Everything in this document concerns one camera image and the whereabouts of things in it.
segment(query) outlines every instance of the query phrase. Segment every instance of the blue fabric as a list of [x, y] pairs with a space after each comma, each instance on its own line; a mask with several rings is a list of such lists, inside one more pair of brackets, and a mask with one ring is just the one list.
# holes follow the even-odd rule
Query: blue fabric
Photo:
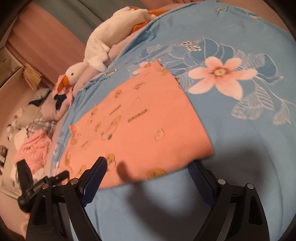
[[[53, 167], [70, 137], [68, 126], [132, 77], [141, 62], [159, 58], [179, 79], [210, 137], [214, 156], [203, 164], [232, 185], [254, 184], [271, 241], [278, 240], [296, 212], [295, 51], [289, 33], [244, 9], [205, 1], [173, 10], [147, 25], [107, 72], [78, 94]], [[210, 56], [223, 63], [239, 57], [240, 70], [258, 71], [255, 78], [239, 81], [240, 101], [215, 87], [204, 94], [187, 92], [199, 81], [188, 72], [205, 67]], [[86, 209], [103, 240], [126, 241], [193, 240], [209, 211], [187, 169], [99, 190]]]

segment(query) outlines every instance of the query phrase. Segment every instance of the pink flower print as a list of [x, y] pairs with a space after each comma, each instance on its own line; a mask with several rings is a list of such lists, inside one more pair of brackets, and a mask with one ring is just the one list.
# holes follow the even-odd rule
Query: pink flower print
[[140, 63], [139, 64], [140, 68], [138, 68], [137, 70], [135, 70], [133, 72], [133, 74], [139, 74], [139, 73], [143, 72], [144, 71], [144, 68], [145, 67], [148, 67], [149, 65], [150, 65], [150, 63], [147, 62], [147, 61]]
[[205, 60], [207, 68], [198, 67], [189, 71], [189, 77], [202, 80], [187, 91], [192, 94], [202, 94], [215, 85], [222, 94], [240, 100], [243, 97], [243, 89], [237, 80], [249, 80], [258, 73], [255, 69], [234, 71], [241, 63], [240, 58], [231, 58], [223, 65], [218, 58], [208, 57]]

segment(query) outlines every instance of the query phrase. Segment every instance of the bed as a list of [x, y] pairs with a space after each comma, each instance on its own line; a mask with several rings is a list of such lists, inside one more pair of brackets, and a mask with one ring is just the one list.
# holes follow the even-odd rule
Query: bed
[[[288, 32], [219, 1], [190, 4], [162, 15], [141, 31], [105, 74], [78, 94], [61, 128], [52, 171], [71, 136], [68, 126], [133, 77], [141, 63], [161, 59], [178, 78], [211, 140], [215, 154], [203, 164], [234, 185], [251, 182], [256, 186], [270, 238], [278, 240], [296, 212], [296, 100], [294, 68], [289, 64], [294, 62], [290, 53], [295, 48]], [[240, 58], [241, 66], [257, 70], [251, 81], [240, 82], [243, 98], [209, 87], [203, 87], [203, 93], [188, 91], [198, 83], [196, 79], [202, 79], [200, 74], [194, 78], [188, 73], [196, 66], [205, 67], [211, 56], [222, 62]], [[86, 210], [104, 240], [192, 240], [209, 211], [186, 169], [152, 181], [99, 190]]]

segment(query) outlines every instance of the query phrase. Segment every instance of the pink crumpled cloth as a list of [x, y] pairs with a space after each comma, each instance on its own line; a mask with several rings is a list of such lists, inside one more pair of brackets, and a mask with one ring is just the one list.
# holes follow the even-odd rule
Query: pink crumpled cloth
[[52, 141], [48, 138], [46, 132], [38, 130], [22, 144], [12, 162], [17, 163], [25, 159], [33, 175], [45, 166], [51, 143]]

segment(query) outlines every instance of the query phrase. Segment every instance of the orange garment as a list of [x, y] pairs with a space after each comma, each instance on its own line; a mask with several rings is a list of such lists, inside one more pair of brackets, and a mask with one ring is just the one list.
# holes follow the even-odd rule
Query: orange garment
[[[135, 10], [139, 9], [138, 7], [130, 7], [130, 8], [135, 9]], [[148, 11], [148, 14], [154, 14], [154, 15], [156, 15], [156, 16], [159, 16], [159, 15], [162, 15], [163, 13], [165, 13], [165, 12], [167, 12], [167, 11], [169, 11], [169, 9], [154, 9], [154, 10], [149, 10], [149, 11]], [[143, 22], [143, 23], [139, 23], [139, 24], [135, 25], [135, 26], [133, 27], [133, 31], [132, 31], [132, 33], [133, 33], [133, 32], [136, 32], [137, 30], [139, 30], [139, 29], [141, 29], [141, 28], [143, 28], [143, 27], [146, 26], [147, 24], [148, 24], [148, 22]]]
[[100, 188], [155, 178], [213, 154], [187, 96], [158, 60], [141, 67], [69, 128], [60, 171], [79, 178], [104, 156], [108, 171]]

